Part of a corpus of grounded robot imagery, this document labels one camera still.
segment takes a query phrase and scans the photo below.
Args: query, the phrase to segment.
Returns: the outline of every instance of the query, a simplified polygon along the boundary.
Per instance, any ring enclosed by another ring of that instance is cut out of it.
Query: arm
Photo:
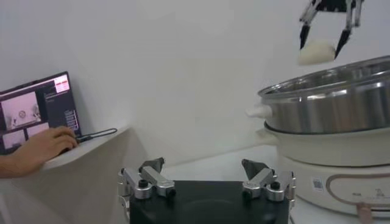
[[[11,155],[0,156],[0,178],[22,177],[41,168],[64,149],[77,147],[72,130],[50,128],[25,142]]]

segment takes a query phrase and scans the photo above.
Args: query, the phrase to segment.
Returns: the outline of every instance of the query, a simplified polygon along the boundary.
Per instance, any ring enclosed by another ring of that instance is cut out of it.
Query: hand
[[[56,157],[64,149],[77,147],[76,136],[67,127],[50,128],[34,135],[17,151],[9,155],[10,172],[21,177],[37,171],[46,161]]]

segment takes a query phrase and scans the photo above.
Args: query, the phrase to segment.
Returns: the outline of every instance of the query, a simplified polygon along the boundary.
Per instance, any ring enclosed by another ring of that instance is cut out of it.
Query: qr code sticker
[[[318,192],[324,191],[324,184],[320,178],[312,178],[313,190]]]

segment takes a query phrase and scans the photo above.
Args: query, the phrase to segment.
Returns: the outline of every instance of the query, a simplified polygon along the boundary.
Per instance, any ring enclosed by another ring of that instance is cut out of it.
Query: laptop screen
[[[33,135],[58,126],[81,135],[67,72],[0,92],[0,155],[12,153]]]

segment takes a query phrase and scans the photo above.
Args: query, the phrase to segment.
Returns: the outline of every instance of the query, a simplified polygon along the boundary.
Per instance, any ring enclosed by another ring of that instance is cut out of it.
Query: stainless steel pot
[[[269,128],[329,134],[390,127],[390,56],[315,72],[258,92],[247,111]]]

